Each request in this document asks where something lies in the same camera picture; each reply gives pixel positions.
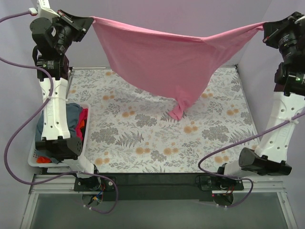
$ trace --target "fabric fold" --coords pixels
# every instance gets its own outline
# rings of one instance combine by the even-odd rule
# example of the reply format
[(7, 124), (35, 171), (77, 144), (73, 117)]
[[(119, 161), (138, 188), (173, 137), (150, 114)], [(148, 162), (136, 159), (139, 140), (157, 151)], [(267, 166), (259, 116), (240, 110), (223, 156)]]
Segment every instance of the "fabric fold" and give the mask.
[(174, 98), (178, 105), (169, 115), (176, 120), (199, 98), (216, 69), (263, 30), (264, 23), (192, 37), (94, 19), (94, 30), (111, 68), (140, 89)]

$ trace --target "red cloth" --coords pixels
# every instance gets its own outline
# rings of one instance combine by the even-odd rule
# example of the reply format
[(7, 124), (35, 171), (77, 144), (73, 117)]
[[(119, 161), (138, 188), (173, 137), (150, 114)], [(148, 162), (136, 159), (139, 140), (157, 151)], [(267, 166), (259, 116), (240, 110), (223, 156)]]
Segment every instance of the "red cloth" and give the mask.
[(77, 135), (77, 137), (79, 137), (81, 140), (83, 140), (82, 133), (81, 133), (81, 128), (82, 128), (81, 122), (84, 121), (84, 120), (86, 120), (87, 118), (88, 118), (88, 109), (85, 108), (85, 109), (83, 109), (83, 110), (81, 111), (81, 113), (80, 113), (80, 118), (79, 118), (79, 120), (78, 120), (78, 124), (77, 124), (77, 126), (76, 126), (76, 128), (75, 128), (76, 135)]
[(37, 163), (51, 163), (51, 159), (49, 159), (48, 157), (45, 156), (40, 156), (37, 158), (36, 160)]

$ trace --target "blue cloth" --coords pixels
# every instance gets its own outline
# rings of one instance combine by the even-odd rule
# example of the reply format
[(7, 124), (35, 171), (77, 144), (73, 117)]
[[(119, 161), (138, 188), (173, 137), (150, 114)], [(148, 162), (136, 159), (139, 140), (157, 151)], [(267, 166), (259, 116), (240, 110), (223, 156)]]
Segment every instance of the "blue cloth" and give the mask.
[[(67, 124), (71, 137), (76, 137), (75, 128), (77, 127), (81, 111), (82, 111), (82, 107), (76, 103), (66, 104)], [(36, 142), (41, 141), (42, 131), (43, 131), (43, 112), (41, 113), (41, 116), (36, 126), (36, 135), (35, 135)], [(50, 155), (48, 155), (48, 152), (36, 150), (35, 153), (37, 156), (48, 157), (49, 159), (51, 159), (53, 163), (58, 164), (58, 160), (50, 157)]]

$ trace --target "glass panel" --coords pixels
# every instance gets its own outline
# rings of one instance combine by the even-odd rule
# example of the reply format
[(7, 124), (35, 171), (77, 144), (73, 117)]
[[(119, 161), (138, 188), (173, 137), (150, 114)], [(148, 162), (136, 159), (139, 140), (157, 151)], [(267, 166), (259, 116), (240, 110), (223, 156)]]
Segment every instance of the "glass panel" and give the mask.
[[(234, 194), (234, 201), (243, 193)], [(40, 194), (32, 229), (286, 229), (276, 193), (252, 193), (241, 205), (216, 208), (194, 200), (120, 201), (110, 215), (101, 215), (81, 205), (80, 194)], [(113, 202), (98, 208), (109, 209)]]

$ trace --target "patterned mat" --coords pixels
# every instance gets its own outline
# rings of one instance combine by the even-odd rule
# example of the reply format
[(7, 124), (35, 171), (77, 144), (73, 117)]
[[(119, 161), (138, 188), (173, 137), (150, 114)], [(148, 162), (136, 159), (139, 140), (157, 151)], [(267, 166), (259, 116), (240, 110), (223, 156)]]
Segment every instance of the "patterned mat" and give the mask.
[[(68, 100), (91, 105), (85, 155), (100, 172), (199, 172), (202, 157), (255, 134), (235, 68), (218, 69), (181, 121), (167, 114), (175, 100), (137, 89), (110, 69), (76, 70)], [(203, 166), (215, 172), (257, 143), (223, 151)]]

